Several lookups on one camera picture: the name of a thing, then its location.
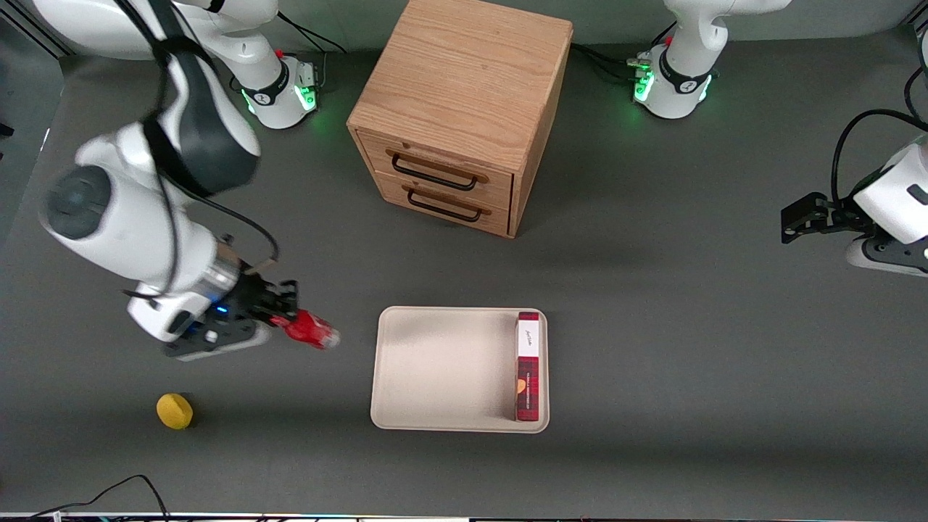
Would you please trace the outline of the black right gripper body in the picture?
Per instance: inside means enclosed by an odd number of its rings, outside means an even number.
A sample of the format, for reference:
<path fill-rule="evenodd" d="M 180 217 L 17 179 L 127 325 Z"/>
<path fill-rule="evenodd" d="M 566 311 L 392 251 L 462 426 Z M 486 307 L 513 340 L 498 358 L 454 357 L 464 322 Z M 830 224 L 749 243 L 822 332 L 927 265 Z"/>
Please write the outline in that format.
<path fill-rule="evenodd" d="M 261 277 L 241 277 L 234 288 L 216 302 L 216 329 L 219 335 L 239 335 L 245 320 L 254 326 L 278 329 L 272 322 L 279 293 L 276 284 Z"/>

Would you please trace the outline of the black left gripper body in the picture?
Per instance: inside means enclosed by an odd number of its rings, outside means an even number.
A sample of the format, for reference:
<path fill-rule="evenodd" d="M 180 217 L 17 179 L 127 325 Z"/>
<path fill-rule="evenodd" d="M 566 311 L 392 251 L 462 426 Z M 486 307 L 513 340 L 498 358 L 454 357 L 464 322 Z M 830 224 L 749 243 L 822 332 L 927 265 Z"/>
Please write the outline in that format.
<path fill-rule="evenodd" d="M 852 197 L 827 202 L 826 205 L 829 208 L 829 224 L 826 225 L 825 233 L 855 232 L 863 237 L 872 237 L 875 234 L 877 225 Z"/>

